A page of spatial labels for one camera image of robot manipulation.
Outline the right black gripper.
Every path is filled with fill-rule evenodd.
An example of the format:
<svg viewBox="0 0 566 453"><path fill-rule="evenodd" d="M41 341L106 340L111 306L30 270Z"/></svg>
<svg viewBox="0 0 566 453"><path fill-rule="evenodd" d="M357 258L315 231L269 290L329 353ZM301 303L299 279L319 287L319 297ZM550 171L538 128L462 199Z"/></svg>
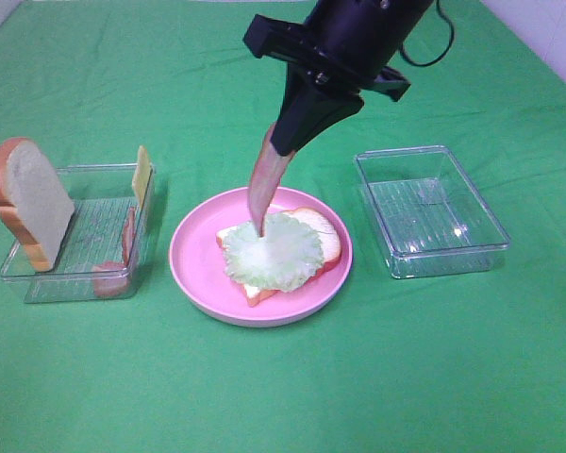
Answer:
<svg viewBox="0 0 566 453"><path fill-rule="evenodd" d="M363 107L358 90L398 101L410 82L388 62L431 5L410 0L319 1L302 24L257 14L243 42L258 59L288 62L283 102L270 139L277 154L299 151L358 113Z"/></svg>

